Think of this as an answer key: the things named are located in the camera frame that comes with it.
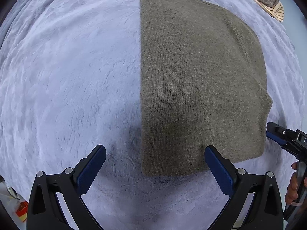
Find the person's right hand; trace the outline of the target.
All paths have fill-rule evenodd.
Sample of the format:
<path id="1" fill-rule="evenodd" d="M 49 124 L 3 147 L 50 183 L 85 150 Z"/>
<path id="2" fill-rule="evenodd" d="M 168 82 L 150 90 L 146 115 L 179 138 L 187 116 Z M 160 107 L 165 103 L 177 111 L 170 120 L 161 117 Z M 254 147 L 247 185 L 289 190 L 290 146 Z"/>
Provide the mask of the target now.
<path id="1" fill-rule="evenodd" d="M 290 183 L 287 187 L 287 193 L 285 195 L 285 203 L 290 205 L 293 203 L 294 200 L 298 199 L 298 181 L 297 181 L 297 173 L 293 173 L 290 179 Z"/>

